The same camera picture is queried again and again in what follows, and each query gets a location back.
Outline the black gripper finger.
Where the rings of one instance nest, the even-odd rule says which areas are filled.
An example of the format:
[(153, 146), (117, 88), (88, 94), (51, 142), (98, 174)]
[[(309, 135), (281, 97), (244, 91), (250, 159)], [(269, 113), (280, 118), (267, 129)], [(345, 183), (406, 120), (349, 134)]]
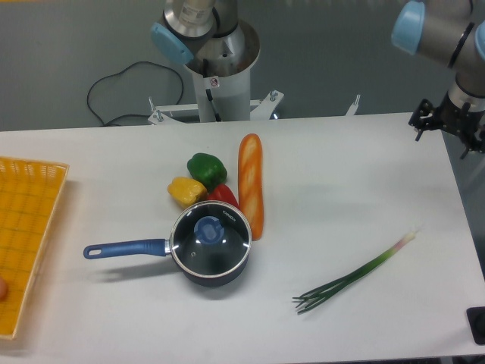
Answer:
[(484, 129), (481, 128), (478, 132), (469, 133), (461, 132), (460, 140), (465, 146), (464, 151), (460, 155), (460, 159), (465, 159), (470, 152), (479, 152), (484, 154)]
[(428, 99), (422, 99), (409, 118), (408, 125), (416, 132), (415, 141), (419, 141), (424, 131), (439, 130), (440, 121), (435, 118), (435, 108)]

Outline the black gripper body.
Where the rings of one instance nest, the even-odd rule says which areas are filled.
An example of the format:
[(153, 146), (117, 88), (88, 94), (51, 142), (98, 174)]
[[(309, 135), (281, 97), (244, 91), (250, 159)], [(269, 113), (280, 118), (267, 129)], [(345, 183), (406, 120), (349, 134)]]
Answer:
[(440, 129), (462, 141), (484, 141), (484, 98), (449, 90), (437, 109)]

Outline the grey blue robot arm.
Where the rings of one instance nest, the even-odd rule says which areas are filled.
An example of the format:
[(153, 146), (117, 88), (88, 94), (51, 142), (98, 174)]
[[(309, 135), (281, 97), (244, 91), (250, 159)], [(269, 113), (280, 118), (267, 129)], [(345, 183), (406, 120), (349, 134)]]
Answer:
[[(442, 130), (466, 152), (484, 151), (484, 26), (474, 24), (472, 1), (410, 1), (394, 24), (392, 44), (455, 71), (442, 102), (423, 100), (410, 125), (418, 133)], [(258, 60), (255, 30), (235, 1), (168, 1), (151, 38), (161, 54), (191, 72), (203, 122), (269, 117), (275, 104), (250, 106), (250, 70)]]

